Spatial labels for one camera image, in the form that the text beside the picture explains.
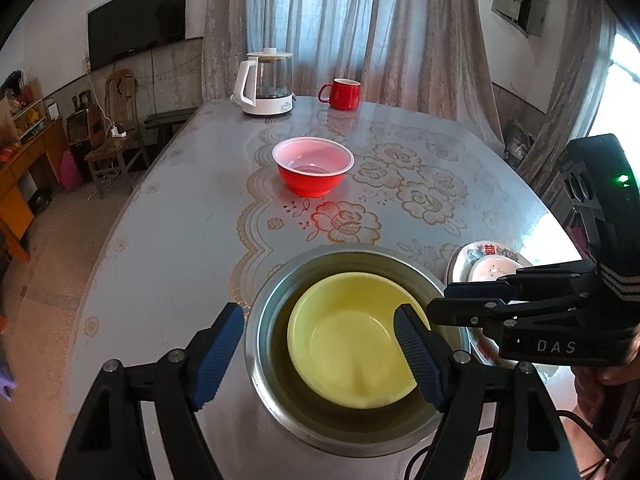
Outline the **yellow plastic bowl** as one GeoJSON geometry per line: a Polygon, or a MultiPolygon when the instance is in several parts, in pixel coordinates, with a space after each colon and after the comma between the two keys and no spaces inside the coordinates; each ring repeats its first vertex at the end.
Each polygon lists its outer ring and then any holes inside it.
{"type": "Polygon", "coordinates": [[[337,273],[308,287],[286,334],[299,377],[342,408],[385,408],[408,396],[416,381],[394,333],[394,312],[403,304],[428,323],[410,292],[373,273],[337,273]]]}

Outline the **large white floral plate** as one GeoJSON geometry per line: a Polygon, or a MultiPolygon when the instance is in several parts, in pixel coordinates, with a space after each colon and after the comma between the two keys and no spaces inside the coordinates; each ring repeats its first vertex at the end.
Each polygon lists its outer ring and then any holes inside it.
{"type": "Polygon", "coordinates": [[[446,267],[444,283],[495,281],[531,265],[521,254],[503,244],[478,240],[454,252],[446,267]]]}

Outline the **small white plate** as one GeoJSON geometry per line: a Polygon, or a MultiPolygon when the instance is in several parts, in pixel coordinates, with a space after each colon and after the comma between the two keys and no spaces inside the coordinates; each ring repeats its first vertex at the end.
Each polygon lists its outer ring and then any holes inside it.
{"type": "Polygon", "coordinates": [[[495,281],[503,275],[514,274],[521,269],[521,263],[502,255],[488,255],[479,258],[471,266],[469,282],[495,281]]]}

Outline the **red plastic bowl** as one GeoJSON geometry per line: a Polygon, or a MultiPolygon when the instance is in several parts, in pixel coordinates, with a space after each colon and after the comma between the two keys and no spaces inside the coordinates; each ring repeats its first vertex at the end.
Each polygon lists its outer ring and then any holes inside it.
{"type": "Polygon", "coordinates": [[[331,192],[355,163],[355,156],[344,145],[314,136],[284,140],[271,155],[286,187],[307,198],[331,192]]]}

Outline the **stainless steel basin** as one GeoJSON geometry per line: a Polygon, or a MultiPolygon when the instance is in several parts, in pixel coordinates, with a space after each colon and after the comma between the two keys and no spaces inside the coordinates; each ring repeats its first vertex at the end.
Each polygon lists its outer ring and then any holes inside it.
{"type": "Polygon", "coordinates": [[[434,434],[442,414],[418,390],[385,408],[342,408],[304,384],[286,350],[285,325],[294,302],[322,278],[349,271],[389,278],[422,308],[444,291],[425,266],[391,249],[363,244],[311,249],[275,270],[257,293],[245,332],[246,367],[262,404],[299,440],[339,456],[390,455],[434,434]]]}

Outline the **pink plastic container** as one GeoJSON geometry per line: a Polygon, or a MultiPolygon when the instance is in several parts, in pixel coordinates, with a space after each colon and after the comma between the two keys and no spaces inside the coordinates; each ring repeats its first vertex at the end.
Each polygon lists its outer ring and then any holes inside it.
{"type": "Polygon", "coordinates": [[[67,193],[74,192],[84,185],[84,179],[70,150],[63,153],[60,165],[60,181],[67,193]]]}

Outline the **white power strip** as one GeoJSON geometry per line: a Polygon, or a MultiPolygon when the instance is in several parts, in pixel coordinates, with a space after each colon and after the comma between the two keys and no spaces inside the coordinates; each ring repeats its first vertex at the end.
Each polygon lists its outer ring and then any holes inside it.
{"type": "Polygon", "coordinates": [[[119,127],[119,125],[112,125],[110,129],[110,135],[114,139],[123,139],[127,136],[127,131],[119,127]]]}

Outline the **orange wooden cabinet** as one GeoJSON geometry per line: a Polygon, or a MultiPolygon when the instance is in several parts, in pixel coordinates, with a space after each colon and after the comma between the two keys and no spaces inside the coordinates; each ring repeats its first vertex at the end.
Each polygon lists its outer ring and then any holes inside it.
{"type": "Polygon", "coordinates": [[[21,239],[35,219],[20,181],[30,174],[45,188],[60,184],[67,149],[63,122],[50,116],[36,78],[26,82],[18,98],[1,99],[1,238],[18,260],[30,260],[21,239]]]}

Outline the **wooden chair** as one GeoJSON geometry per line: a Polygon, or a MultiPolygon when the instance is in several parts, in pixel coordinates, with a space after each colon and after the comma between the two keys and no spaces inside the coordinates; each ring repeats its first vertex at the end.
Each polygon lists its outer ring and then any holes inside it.
{"type": "Polygon", "coordinates": [[[137,88],[136,75],[130,68],[119,68],[106,78],[104,105],[100,108],[106,130],[101,140],[92,142],[94,148],[85,157],[99,198],[105,196],[103,180],[107,176],[120,174],[132,192],[131,167],[139,159],[146,168],[150,166],[138,121],[137,88]]]}

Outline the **white glass electric kettle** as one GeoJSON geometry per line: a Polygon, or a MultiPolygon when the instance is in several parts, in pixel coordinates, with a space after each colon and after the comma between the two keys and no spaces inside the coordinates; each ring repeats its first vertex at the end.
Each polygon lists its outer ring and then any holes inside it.
{"type": "Polygon", "coordinates": [[[231,101],[247,115],[271,117],[293,107],[293,55],[276,48],[250,52],[240,63],[231,101]]]}

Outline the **right side curtain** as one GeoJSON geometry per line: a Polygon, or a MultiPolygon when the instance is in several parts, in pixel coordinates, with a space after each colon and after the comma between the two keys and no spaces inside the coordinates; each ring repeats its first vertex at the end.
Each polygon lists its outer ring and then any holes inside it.
{"type": "Polygon", "coordinates": [[[604,0],[567,0],[560,60],[546,118],[518,174],[551,205],[562,192],[556,163],[568,142],[588,136],[604,92],[617,20],[604,0]]]}

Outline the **red mug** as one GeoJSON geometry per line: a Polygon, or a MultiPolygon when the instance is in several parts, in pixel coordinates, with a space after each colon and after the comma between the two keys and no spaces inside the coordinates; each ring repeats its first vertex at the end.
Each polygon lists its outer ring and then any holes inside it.
{"type": "Polygon", "coordinates": [[[360,104],[361,84],[359,81],[345,78],[335,78],[329,84],[324,84],[318,92],[318,100],[329,104],[334,110],[353,112],[360,104]]]}

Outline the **beige sheer curtain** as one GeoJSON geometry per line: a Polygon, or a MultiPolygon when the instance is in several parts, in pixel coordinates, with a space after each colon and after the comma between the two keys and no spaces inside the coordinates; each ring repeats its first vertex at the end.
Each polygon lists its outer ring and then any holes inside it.
{"type": "Polygon", "coordinates": [[[458,122],[504,147],[478,0],[207,0],[202,95],[230,96],[247,53],[292,54],[292,89],[347,77],[364,100],[458,122]]]}

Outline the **wall electrical box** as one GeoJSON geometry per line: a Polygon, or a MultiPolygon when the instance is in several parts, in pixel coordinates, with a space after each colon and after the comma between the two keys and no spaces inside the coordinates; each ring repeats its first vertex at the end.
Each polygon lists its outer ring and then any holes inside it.
{"type": "Polygon", "coordinates": [[[548,6],[549,0],[492,0],[491,11],[526,37],[541,37],[548,6]]]}

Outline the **black wall television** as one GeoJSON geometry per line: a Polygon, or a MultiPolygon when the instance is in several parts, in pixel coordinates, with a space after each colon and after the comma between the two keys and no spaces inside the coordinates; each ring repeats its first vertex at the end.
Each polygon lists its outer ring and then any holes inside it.
{"type": "Polygon", "coordinates": [[[93,70],[186,39],[186,0],[111,0],[88,13],[93,70]]]}

